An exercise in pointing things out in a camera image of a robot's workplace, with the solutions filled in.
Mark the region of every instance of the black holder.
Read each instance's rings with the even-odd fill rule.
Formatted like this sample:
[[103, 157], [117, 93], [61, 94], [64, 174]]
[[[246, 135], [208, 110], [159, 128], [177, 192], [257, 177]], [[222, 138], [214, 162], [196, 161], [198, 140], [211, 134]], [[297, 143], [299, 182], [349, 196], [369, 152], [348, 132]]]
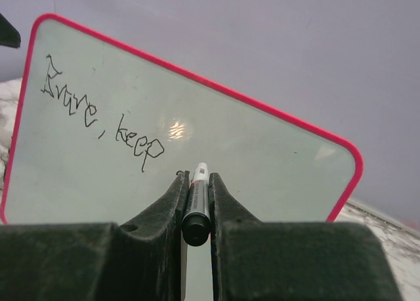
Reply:
[[[0, 227], [0, 300], [184, 300], [188, 175], [120, 227]], [[367, 227], [263, 223], [217, 173], [209, 204], [215, 301], [402, 301]]]

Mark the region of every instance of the dry erase marker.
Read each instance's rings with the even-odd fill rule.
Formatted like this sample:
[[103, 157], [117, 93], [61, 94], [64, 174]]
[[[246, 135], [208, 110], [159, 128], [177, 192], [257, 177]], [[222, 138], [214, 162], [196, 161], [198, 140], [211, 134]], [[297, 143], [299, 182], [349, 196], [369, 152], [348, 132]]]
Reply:
[[203, 245], [210, 233], [209, 214], [209, 171], [205, 163], [200, 163], [192, 177], [186, 212], [182, 219], [182, 233], [187, 244]]

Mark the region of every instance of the whiteboard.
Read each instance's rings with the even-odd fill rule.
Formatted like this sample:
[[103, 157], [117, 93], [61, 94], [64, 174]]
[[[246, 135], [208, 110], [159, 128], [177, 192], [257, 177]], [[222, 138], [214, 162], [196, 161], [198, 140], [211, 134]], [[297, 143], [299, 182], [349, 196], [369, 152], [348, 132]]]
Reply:
[[362, 175], [342, 138], [62, 17], [37, 19], [4, 222], [122, 224], [199, 162], [267, 222], [333, 220]]

